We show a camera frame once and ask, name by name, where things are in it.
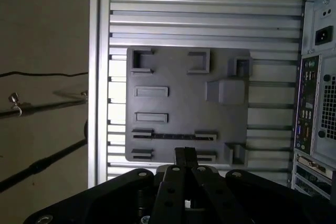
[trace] wall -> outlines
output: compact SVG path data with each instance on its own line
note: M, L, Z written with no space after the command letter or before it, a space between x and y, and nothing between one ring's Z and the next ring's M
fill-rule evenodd
M0 73L85 72L88 69L89 0L0 0ZM0 110L18 92L22 102L62 101L54 91L87 89L87 76L0 79ZM83 138L87 106L0 120L0 180ZM87 148L0 195L0 223L30 214L87 188Z

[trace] bolt head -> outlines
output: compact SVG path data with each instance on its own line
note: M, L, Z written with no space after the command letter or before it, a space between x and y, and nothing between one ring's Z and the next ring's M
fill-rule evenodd
M323 76L323 80L324 80L324 81L330 81L330 79L331 79L330 74L325 74L325 75Z
M199 168L197 168L197 170L200 171L200 172L204 172L206 169L205 169L205 167L200 166Z
M232 176L235 176L235 177L237 177L237 178L240 178L240 177L241 177L241 173L239 173L239 172L234 172L234 173L232 173Z
M324 138L324 137L326 137L326 133L324 131L319 131L318 136L320 138Z
M148 224L149 218L150 218L149 215L146 215L146 216L142 217L141 218L141 224Z
M37 219L35 224L49 224L53 219L52 215L43 215Z

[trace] metal rod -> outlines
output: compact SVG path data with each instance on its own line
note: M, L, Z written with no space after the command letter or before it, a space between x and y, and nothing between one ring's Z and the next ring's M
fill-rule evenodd
M48 110L56 110L56 109L63 109L71 106L78 106L87 103L86 99L82 100L74 100L74 101L66 101L66 102L55 102L55 103L48 103L42 105L27 105L27 106L20 106L22 110L22 116L24 115L31 115L37 112L48 111ZM0 119L5 118L12 118L20 116L19 110L8 110L4 112L0 112Z
M82 146L88 143L87 139L81 140L75 144L70 145L69 147L49 156L46 158L42 158L39 161L32 163L28 168L23 171L3 180L0 182L0 193L11 188L22 180L28 178L33 174L38 174L48 168L50 165L55 163L56 161L64 158L65 156L71 154L75 150L81 148Z

